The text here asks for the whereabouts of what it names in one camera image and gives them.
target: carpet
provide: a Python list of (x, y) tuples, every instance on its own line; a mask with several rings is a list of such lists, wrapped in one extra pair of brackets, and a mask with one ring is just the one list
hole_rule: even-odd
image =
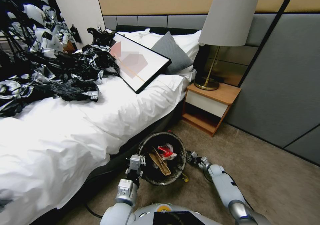
[[(272, 224), (319, 224), (320, 169), (305, 160), (270, 145), (256, 137), (222, 123), (214, 137), (184, 121), (168, 127), (186, 149), (207, 156), (213, 164), (224, 167), (241, 192), (259, 213)], [(140, 180), (138, 207), (168, 202), (190, 208), (221, 224), (234, 224), (232, 216), (202, 171), (189, 164), (184, 173), (189, 182), (176, 180), (168, 186), (153, 186)], [(102, 181), (101, 189), (89, 201), (97, 214), (114, 205), (117, 185), (124, 171)], [(82, 204), (76, 204), (57, 224), (99, 224)]]

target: nightstand drawer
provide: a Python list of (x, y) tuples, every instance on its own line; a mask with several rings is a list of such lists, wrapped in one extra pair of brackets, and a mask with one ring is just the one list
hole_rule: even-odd
[(218, 117), (222, 117), (228, 107), (228, 105), (224, 103), (215, 101), (213, 99), (209, 99), (191, 90), (188, 90), (187, 92), (186, 102), (196, 107), (199, 107), (211, 114), (214, 114)]

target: white bedsheet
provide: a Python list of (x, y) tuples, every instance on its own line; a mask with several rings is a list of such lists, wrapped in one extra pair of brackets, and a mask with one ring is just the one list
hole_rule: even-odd
[(97, 103), (47, 98), (0, 118), (0, 224), (29, 224), (64, 206), (110, 154), (170, 113), (194, 76), (159, 75), (140, 94), (110, 76)]

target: picture frame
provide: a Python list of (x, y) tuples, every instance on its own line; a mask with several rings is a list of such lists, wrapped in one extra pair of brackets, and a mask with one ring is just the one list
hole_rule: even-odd
[(120, 77), (137, 94), (145, 89), (171, 60), (129, 38), (115, 33), (110, 54), (120, 68)]

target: brass lamp base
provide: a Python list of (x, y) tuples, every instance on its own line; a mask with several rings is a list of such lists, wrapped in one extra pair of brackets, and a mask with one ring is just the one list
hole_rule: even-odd
[(200, 77), (194, 80), (194, 85), (203, 90), (216, 90), (220, 84), (215, 79)]

